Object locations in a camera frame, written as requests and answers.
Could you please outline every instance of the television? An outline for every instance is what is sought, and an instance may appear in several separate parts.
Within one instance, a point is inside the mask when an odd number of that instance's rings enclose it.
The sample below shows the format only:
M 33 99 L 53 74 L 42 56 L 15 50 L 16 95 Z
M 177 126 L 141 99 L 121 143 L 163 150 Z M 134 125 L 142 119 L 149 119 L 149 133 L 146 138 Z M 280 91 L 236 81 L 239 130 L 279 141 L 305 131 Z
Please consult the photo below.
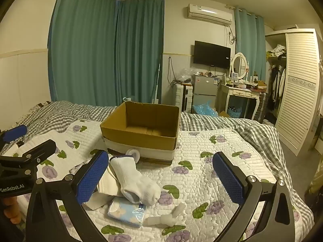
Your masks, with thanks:
M 195 41 L 193 63 L 229 69 L 230 55 L 229 47 Z

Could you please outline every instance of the floor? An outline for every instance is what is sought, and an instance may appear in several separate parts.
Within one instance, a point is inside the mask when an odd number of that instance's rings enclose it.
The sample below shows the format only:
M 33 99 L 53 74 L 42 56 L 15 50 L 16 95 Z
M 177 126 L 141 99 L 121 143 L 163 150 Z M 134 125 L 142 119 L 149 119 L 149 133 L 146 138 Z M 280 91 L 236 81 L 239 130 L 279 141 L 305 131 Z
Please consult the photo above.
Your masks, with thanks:
M 293 188 L 304 200 L 304 194 L 318 168 L 321 155 L 313 148 L 306 153 L 300 153 L 295 156 L 287 146 L 282 142 L 280 144 L 284 152 L 287 169 L 292 177 Z

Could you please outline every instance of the refrigerator door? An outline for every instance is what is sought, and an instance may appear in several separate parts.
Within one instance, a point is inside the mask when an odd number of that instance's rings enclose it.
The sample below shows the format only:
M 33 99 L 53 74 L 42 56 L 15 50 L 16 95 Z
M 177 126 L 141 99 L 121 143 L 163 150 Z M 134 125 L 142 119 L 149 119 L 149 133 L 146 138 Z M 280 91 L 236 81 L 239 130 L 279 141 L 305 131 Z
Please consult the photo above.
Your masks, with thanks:
M 194 94 L 216 95 L 218 80 L 214 77 L 195 76 Z
M 206 104 L 209 102 L 210 107 L 215 107 L 215 98 L 214 95 L 201 95 L 193 94 L 193 105 Z

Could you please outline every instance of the blue textured pad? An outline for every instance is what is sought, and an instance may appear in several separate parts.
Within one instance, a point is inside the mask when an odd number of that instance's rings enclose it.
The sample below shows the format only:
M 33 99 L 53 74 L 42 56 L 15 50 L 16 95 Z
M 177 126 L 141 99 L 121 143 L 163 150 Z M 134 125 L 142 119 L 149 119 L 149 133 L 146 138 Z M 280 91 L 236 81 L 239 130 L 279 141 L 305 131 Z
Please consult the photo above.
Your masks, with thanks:
M 104 151 L 96 159 L 78 184 L 76 199 L 79 204 L 89 201 L 96 185 L 109 164 L 108 154 Z
M 239 180 L 218 153 L 213 155 L 212 163 L 216 174 L 220 178 L 232 202 L 242 205 L 244 203 L 243 186 Z
M 27 134 L 27 127 L 24 124 L 22 124 L 20 126 L 6 131 L 3 136 L 3 141 L 8 144 L 11 141 L 16 140 L 17 138 L 24 136 L 25 134 Z

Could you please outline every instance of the sock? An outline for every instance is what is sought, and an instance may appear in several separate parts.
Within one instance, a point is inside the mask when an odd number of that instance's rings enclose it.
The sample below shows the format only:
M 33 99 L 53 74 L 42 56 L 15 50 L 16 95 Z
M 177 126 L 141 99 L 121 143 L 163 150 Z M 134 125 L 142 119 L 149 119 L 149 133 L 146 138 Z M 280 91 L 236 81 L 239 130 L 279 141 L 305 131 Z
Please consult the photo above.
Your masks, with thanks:
M 160 198 L 161 188 L 136 169 L 132 156 L 114 156 L 110 164 L 120 182 L 121 192 L 130 202 L 150 206 Z

